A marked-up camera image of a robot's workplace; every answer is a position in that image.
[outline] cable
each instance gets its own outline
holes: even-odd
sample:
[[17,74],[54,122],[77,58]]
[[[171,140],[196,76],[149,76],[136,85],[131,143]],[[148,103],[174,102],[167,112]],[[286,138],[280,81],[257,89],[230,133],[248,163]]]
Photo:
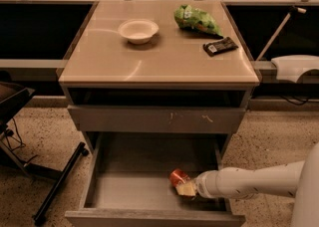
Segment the cable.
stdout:
[[[12,153],[17,159],[19,159],[19,160],[21,161],[21,159],[17,156],[17,154],[14,153],[14,150],[16,150],[16,149],[18,149],[18,148],[23,148],[23,147],[26,146],[26,144],[23,142],[22,137],[21,137],[21,135],[20,135],[20,133],[19,133],[18,125],[17,125],[16,120],[15,120],[14,118],[12,118],[12,120],[13,120],[13,123],[14,123],[14,126],[15,126],[15,132],[16,132],[16,134],[18,135],[18,138],[19,138],[19,139],[15,138],[15,137],[13,136],[13,133],[14,133],[14,132],[13,132],[12,130],[7,129],[4,134],[5,134],[5,138],[6,138],[8,144],[5,144],[5,143],[3,143],[3,144],[11,151],[11,153]],[[12,148],[9,137],[11,137],[12,139],[16,140],[16,141],[19,142],[20,144],[19,144],[18,146],[16,146],[16,147]],[[33,155],[32,157],[30,157],[27,161],[25,161],[24,166],[26,167],[27,165],[29,165],[29,163],[31,162],[31,160],[33,160],[33,159],[34,159],[35,157],[37,157],[37,156],[38,156],[38,154],[35,154],[35,155]]]
[[288,101],[288,102],[291,103],[291,104],[296,105],[296,106],[303,106],[303,105],[305,105],[305,104],[307,104],[307,103],[319,104],[319,102],[310,101],[310,100],[312,99],[312,97],[308,97],[308,98],[306,98],[305,100],[302,100],[302,99],[298,99],[298,98],[295,97],[295,96],[291,96],[291,98],[292,98],[294,101],[296,101],[297,103],[294,102],[294,101],[291,101],[291,100],[288,99],[287,97],[284,97],[284,96],[279,96],[279,97],[282,98],[282,99],[284,99],[284,100],[286,100],[286,101]]

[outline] cabinet top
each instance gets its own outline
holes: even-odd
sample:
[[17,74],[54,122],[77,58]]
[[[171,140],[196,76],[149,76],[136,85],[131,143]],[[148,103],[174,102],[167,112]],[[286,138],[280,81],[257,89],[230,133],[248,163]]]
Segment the cabinet top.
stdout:
[[[174,20],[174,10],[184,4],[210,14],[239,48],[210,57],[202,45],[215,39],[182,30]],[[118,33],[129,19],[155,21],[159,32],[146,44],[129,43]],[[259,83],[219,0],[101,0],[59,81],[62,86]]]

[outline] plastic bag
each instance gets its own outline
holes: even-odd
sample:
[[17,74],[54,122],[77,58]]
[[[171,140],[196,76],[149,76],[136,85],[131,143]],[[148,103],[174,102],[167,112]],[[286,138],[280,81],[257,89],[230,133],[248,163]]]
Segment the plastic bag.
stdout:
[[198,8],[181,5],[174,11],[174,19],[181,29],[203,32],[212,35],[215,39],[223,38],[215,20],[207,12]]

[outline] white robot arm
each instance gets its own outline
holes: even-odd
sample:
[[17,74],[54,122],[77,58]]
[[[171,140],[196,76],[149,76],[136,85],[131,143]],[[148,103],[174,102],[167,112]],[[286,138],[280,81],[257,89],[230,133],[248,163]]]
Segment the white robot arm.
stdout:
[[248,199],[264,193],[295,197],[291,227],[319,226],[319,143],[305,161],[246,170],[226,167],[187,178],[176,186],[179,195]]

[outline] black chair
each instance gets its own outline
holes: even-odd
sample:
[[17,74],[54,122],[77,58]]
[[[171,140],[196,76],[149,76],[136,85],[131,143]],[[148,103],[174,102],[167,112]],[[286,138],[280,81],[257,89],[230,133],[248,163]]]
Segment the black chair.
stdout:
[[20,159],[13,152],[13,149],[5,143],[5,140],[14,133],[11,129],[8,129],[7,123],[34,97],[35,90],[10,82],[9,76],[0,76],[0,78],[2,79],[2,82],[0,82],[0,163],[21,169],[29,178],[41,176],[55,180],[48,196],[44,200],[38,212],[33,216],[35,225],[39,226],[45,222],[46,211],[79,155],[88,155],[89,152],[85,149],[85,144],[80,142],[62,171],[36,165]]

